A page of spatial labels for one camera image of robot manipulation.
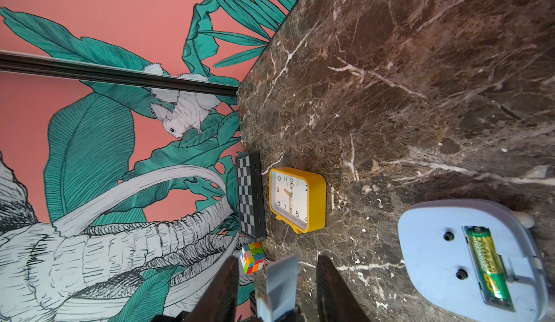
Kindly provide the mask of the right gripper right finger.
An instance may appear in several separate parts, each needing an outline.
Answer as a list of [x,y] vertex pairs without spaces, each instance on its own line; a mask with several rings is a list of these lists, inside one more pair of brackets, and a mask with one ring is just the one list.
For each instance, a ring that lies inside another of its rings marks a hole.
[[318,256],[316,278],[320,321],[370,321],[327,256]]

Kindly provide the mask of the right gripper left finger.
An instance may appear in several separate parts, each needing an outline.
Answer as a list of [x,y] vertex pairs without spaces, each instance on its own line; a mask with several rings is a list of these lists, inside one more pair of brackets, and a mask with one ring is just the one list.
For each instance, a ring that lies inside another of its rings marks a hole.
[[184,321],[235,321],[238,300],[238,258],[231,256]]

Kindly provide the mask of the blue battery cover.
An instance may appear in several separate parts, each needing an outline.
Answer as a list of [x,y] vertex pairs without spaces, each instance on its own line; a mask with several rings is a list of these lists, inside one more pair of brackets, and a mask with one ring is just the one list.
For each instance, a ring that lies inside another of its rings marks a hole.
[[299,262],[295,254],[267,265],[266,298],[257,298],[257,317],[262,321],[295,321]]

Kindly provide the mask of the yellow alarm clock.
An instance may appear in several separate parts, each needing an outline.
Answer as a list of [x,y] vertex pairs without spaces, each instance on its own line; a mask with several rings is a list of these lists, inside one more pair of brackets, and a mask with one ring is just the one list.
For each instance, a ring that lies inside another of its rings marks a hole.
[[326,197],[321,175],[291,167],[270,171],[270,209],[297,234],[325,227]]

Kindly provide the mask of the blue alarm clock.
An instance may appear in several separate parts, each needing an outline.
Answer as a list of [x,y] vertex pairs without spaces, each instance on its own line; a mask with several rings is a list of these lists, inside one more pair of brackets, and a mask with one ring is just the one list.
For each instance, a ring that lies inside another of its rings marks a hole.
[[[549,309],[546,271],[530,233],[532,216],[481,199],[418,203],[398,235],[408,275],[431,303],[476,321],[540,321]],[[513,310],[486,303],[465,227],[486,227],[507,273]]]

